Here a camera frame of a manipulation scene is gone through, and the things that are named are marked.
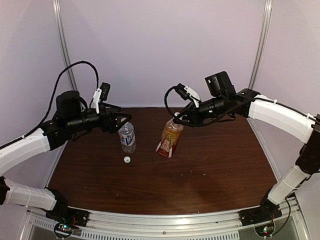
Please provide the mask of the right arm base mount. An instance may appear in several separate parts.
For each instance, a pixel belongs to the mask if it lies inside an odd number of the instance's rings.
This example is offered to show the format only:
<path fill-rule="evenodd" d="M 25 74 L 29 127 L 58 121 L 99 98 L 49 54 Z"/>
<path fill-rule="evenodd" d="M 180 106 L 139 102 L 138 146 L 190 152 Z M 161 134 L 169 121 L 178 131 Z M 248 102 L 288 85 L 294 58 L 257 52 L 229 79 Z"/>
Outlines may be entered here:
<path fill-rule="evenodd" d="M 238 212 L 242 226 L 255 225 L 282 216 L 280 206 L 272 203 L 268 199 L 270 191 L 271 190 L 264 195 L 259 206 Z"/>

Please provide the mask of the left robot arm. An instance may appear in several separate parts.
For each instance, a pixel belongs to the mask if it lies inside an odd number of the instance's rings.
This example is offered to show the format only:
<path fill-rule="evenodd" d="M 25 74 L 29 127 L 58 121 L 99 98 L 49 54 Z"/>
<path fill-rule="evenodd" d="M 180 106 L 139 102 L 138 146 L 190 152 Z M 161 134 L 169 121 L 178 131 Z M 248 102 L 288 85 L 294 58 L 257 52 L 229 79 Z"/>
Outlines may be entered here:
<path fill-rule="evenodd" d="M 67 141 L 76 141 L 76 133 L 90 133 L 99 128 L 102 132 L 116 133 L 132 116 L 121 108 L 104 103 L 105 95 L 98 88 L 93 96 L 93 107 L 88 108 L 80 93 L 66 91 L 56 97 L 56 112 L 52 120 L 43 122 L 28 136 L 0 149 L 0 173 L 4 174 L 20 163 L 42 153 L 53 151 Z M 66 201 L 48 189 L 39 189 L 0 177 L 0 203 L 15 204 L 52 211 L 61 222 L 72 218 Z"/>

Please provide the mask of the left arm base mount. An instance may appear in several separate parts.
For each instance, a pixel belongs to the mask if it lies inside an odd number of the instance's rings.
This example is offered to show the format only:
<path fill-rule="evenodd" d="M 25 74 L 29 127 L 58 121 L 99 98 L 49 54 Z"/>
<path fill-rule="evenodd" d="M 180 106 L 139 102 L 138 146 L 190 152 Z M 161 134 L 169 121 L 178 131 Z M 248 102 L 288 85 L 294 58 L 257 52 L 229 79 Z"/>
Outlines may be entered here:
<path fill-rule="evenodd" d="M 47 218 L 68 226 L 87 226 L 88 211 L 69 207 L 69 202 L 58 190 L 52 188 L 46 190 L 49 190 L 56 200 L 52 210 L 44 210 Z"/>

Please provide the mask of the white water bottle cap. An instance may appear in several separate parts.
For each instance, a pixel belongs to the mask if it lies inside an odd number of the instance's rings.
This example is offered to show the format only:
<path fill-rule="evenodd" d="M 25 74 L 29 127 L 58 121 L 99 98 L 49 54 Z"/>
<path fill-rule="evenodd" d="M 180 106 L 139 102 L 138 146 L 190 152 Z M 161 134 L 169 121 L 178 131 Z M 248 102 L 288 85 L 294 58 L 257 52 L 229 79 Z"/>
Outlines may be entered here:
<path fill-rule="evenodd" d="M 131 157 L 130 156 L 125 156 L 123 158 L 123 161 L 126 163 L 126 164 L 129 164 L 131 162 Z"/>

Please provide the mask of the brown tea bottle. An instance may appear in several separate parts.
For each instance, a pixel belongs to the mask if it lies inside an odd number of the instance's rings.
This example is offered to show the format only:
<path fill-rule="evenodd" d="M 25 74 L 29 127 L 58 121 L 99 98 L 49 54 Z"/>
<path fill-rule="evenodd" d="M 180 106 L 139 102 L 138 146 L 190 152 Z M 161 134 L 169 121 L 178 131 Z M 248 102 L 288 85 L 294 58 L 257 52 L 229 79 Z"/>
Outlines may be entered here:
<path fill-rule="evenodd" d="M 160 142 L 157 145 L 156 152 L 164 157 L 171 158 L 178 146 L 184 126 L 174 123 L 173 119 L 166 122 L 162 131 Z"/>

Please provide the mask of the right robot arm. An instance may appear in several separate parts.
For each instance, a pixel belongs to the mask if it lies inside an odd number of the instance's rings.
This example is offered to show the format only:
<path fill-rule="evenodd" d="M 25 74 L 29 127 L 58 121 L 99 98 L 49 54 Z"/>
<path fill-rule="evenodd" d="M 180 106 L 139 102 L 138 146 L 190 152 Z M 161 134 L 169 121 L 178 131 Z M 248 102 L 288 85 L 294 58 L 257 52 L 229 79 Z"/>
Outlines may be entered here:
<path fill-rule="evenodd" d="M 188 85 L 172 87 L 189 104 L 173 118 L 174 123 L 200 128 L 218 123 L 223 117 L 236 115 L 274 126 L 304 145 L 293 167 L 270 189 L 262 206 L 256 210 L 259 220 L 268 220 L 279 205 L 301 184 L 320 171 L 320 117 L 300 112 L 259 92 L 244 88 L 236 91 L 227 72 L 205 78 L 211 99 L 202 101 Z"/>

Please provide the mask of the clear water bottle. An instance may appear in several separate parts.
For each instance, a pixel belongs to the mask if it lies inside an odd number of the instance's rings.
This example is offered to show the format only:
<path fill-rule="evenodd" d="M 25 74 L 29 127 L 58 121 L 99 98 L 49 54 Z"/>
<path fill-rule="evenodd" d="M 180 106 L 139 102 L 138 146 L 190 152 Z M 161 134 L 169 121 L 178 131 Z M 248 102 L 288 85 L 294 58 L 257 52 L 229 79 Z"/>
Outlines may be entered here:
<path fill-rule="evenodd" d="M 118 131 L 121 148 L 125 153 L 132 154 L 135 152 L 137 143 L 135 129 L 132 123 L 127 122 Z"/>

